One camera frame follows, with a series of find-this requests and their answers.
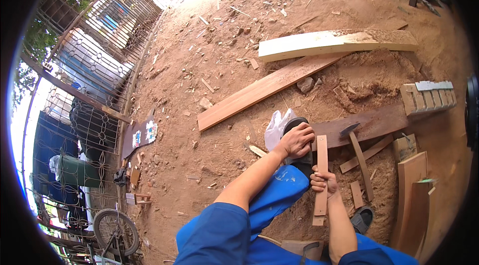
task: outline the foot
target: foot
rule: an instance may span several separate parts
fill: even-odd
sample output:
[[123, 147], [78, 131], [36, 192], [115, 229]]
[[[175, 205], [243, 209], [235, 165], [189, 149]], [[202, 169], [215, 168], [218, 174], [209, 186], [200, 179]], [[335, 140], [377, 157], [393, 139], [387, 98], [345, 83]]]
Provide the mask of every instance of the foot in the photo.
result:
[[354, 216], [351, 218], [351, 223], [356, 233], [361, 235], [366, 234], [369, 226], [373, 222], [374, 210], [371, 207], [359, 208]]

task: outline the tire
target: tire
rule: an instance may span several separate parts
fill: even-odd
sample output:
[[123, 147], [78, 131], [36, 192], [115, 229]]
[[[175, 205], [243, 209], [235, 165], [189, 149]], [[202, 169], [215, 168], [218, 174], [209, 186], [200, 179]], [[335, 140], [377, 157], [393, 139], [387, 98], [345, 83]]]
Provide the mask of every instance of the tire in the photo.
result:
[[[131, 228], [131, 230], [132, 230], [132, 236], [133, 236], [132, 243], [129, 245], [129, 247], [125, 247], [125, 249], [123, 251], [123, 256], [129, 256], [129, 255], [133, 254], [134, 252], [136, 252], [136, 250], [138, 250], [138, 247], [140, 246], [140, 238], [138, 236], [138, 231], [136, 230], [135, 224], [129, 219], [129, 217], [122, 212], [118, 212], [118, 215], [119, 215], [120, 220], [122, 220], [123, 223], [126, 224], [127, 226], [129, 226], [129, 228]], [[102, 219], [107, 217], [107, 216], [116, 217], [117, 216], [117, 210], [115, 210], [115, 209], [103, 209], [103, 210], [99, 211], [95, 215], [95, 217], [93, 218], [93, 232], [95, 233], [95, 237], [97, 238], [98, 244], [102, 248], [106, 248], [106, 246], [108, 245], [109, 237], [111, 236], [111, 235], [108, 235], [108, 238], [105, 239], [104, 238], [105, 235], [102, 236], [102, 233], [101, 233], [101, 230], [100, 230], [100, 223], [101, 223]], [[113, 247], [110, 246], [108, 251], [111, 252], [112, 254], [117, 255], [117, 256], [120, 255], [120, 252], [118, 251], [117, 248], [113, 248]]]

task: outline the blue pants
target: blue pants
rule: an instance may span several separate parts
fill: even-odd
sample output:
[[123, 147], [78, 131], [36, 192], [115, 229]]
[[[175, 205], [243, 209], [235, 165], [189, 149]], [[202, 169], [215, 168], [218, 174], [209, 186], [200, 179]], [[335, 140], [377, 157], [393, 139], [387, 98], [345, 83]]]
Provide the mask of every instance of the blue pants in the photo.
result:
[[[258, 234], [266, 228], [274, 217], [291, 207], [308, 189], [308, 178], [295, 166], [282, 166], [271, 177], [266, 186], [249, 205], [249, 220], [251, 225], [251, 244], [245, 264], [290, 265], [299, 264], [301, 256], [284, 250]], [[198, 217], [184, 225], [176, 235], [178, 251], [181, 251], [190, 237]], [[417, 260], [390, 247], [376, 243], [366, 236], [356, 234], [358, 250], [380, 248], [394, 264], [417, 264]], [[330, 264], [330, 262], [306, 260], [306, 264]]]

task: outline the hand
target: hand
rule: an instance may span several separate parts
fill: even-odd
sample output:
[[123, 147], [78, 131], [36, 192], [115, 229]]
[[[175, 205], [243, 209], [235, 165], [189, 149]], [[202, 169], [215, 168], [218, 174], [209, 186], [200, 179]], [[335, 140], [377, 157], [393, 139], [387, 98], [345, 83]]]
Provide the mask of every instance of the hand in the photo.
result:
[[301, 158], [311, 150], [310, 142], [314, 141], [314, 130], [308, 123], [301, 123], [288, 131], [274, 148], [285, 157]]
[[332, 197], [338, 191], [338, 182], [336, 182], [336, 175], [330, 172], [319, 173], [317, 172], [318, 166], [313, 166], [314, 173], [311, 174], [311, 189], [316, 192], [324, 191], [326, 183], [328, 184], [328, 199]]

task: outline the white plastic bag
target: white plastic bag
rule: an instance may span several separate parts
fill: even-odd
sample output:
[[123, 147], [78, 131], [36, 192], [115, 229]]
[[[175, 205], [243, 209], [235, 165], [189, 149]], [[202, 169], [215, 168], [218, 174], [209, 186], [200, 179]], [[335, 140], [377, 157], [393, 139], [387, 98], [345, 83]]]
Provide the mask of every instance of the white plastic bag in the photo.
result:
[[281, 112], [279, 110], [272, 114], [271, 121], [264, 132], [264, 144], [268, 151], [272, 151], [274, 147], [279, 144], [281, 136], [283, 134], [284, 126], [289, 122], [291, 118], [295, 118], [295, 112], [289, 108], [284, 117], [281, 118]]

